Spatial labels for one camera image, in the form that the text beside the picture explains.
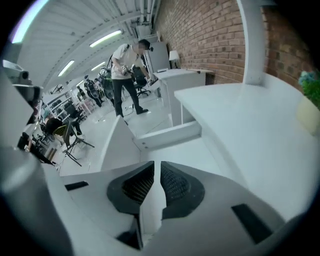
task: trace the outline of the red brick wall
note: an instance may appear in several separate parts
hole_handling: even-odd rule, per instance
[[[312,71],[308,48],[276,7],[263,7],[265,72],[302,90],[301,71]],[[242,82],[245,39],[236,0],[162,0],[155,30],[177,50],[182,68],[212,70],[214,83]]]
[[[155,30],[182,68],[215,73],[215,84],[242,82],[245,39],[236,0],[162,0]]]
[[[309,51],[290,23],[275,7],[262,9],[265,36],[265,72],[302,91],[301,71],[314,70]]]

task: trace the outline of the black mesh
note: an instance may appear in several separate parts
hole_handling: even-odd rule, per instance
[[[141,205],[154,183],[155,168],[149,166],[122,184],[123,193]]]
[[[138,215],[140,206],[154,183],[155,162],[148,161],[140,167],[132,165],[132,171],[112,180],[107,197],[114,207],[124,214]]]
[[[165,166],[161,167],[160,183],[165,193],[166,206],[183,198],[190,190],[190,184],[183,176]]]
[[[204,199],[204,186],[197,178],[182,171],[184,167],[174,167],[172,163],[161,161],[160,183],[166,199],[163,220],[188,216]]]

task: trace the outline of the white table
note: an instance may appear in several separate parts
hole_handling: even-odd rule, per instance
[[[204,86],[206,84],[207,72],[211,71],[201,69],[169,69],[164,72],[154,73],[159,81],[151,86],[150,89],[154,91],[160,87],[163,105],[168,112],[173,127],[183,123],[181,105],[175,98],[174,92],[191,87]]]
[[[174,94],[202,126],[239,183],[274,207],[286,220],[303,212],[318,184],[318,138],[298,122],[285,98],[242,83],[207,85]]]

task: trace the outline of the floor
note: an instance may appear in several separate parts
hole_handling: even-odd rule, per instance
[[[141,95],[139,97],[140,105],[149,111],[137,115],[135,110],[132,109],[132,99],[128,95],[125,97],[126,100],[122,103],[124,120],[127,121],[134,135],[141,136],[170,127],[170,120],[163,107],[161,98],[158,98],[153,93],[149,96]],[[79,166],[69,157],[65,157],[65,153],[59,148],[52,161],[57,163],[60,176],[96,173],[100,171],[95,160],[98,159],[115,120],[116,114],[113,106],[105,101],[101,108],[97,107],[80,124],[85,141],[94,145],[94,148],[82,143],[74,147],[72,154],[82,166]]]

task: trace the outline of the ceiling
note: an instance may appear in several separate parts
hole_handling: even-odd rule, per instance
[[[142,1],[146,18],[153,0]],[[160,2],[154,0],[153,17]],[[17,63],[29,71],[34,85],[45,90],[84,76],[107,62],[119,45],[136,39],[133,27],[139,25],[140,6],[140,0],[50,0],[24,36]],[[89,47],[119,29],[122,34]],[[74,64],[58,77],[71,60]]]

